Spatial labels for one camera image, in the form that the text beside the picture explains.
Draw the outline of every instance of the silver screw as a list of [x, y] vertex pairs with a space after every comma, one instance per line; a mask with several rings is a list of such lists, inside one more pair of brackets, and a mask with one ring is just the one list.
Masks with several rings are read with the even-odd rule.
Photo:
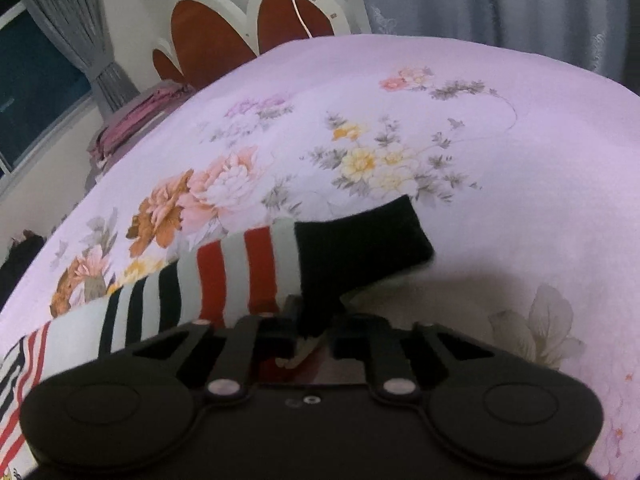
[[207, 384], [207, 390], [220, 397], [229, 397], [240, 391], [242, 386], [232, 379], [216, 379]]
[[388, 381], [385, 381], [382, 387], [388, 394], [398, 396], [412, 394], [416, 389], [413, 381], [401, 378], [389, 379]]
[[315, 395], [308, 395], [304, 399], [302, 399], [302, 401], [305, 404], [320, 404], [320, 402], [322, 402], [322, 399]]

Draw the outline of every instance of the white cable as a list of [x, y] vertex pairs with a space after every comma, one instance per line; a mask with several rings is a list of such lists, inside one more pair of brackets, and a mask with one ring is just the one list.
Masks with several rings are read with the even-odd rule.
[[300, 22], [300, 24], [304, 27], [306, 34], [308, 35], [309, 38], [312, 38], [313, 35], [311, 34], [311, 31], [308, 29], [308, 27], [306, 26], [306, 23], [304, 22], [304, 20], [302, 19], [302, 16], [300, 16], [300, 11], [298, 10], [298, 4], [296, 3], [296, 0], [291, 0], [291, 3], [293, 4], [293, 8], [296, 11], [296, 16], [298, 17], [298, 21]]

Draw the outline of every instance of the blue-gray curtain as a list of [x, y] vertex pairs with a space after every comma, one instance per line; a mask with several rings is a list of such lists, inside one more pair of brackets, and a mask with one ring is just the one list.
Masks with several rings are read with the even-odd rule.
[[103, 116], [138, 95], [114, 61], [102, 0], [21, 1], [40, 30], [86, 75]]
[[628, 0], [364, 0], [373, 32], [457, 38], [622, 80]]

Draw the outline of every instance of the curtain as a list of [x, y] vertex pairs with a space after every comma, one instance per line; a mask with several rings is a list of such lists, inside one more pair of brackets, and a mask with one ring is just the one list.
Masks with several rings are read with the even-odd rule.
[[364, 0], [379, 34], [457, 38], [622, 80], [628, 0]]
[[91, 84], [107, 117], [138, 95], [113, 57], [102, 0], [22, 0], [31, 17]]

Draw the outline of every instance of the circular cover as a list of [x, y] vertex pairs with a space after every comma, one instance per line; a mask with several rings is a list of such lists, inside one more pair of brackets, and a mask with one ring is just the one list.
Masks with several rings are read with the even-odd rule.
[[426, 401], [426, 413], [448, 444], [481, 462], [564, 465], [596, 441], [602, 424], [595, 395], [571, 383], [444, 385]]
[[145, 362], [76, 368], [36, 387], [20, 424], [41, 462], [110, 469], [147, 462], [189, 427], [188, 389]]

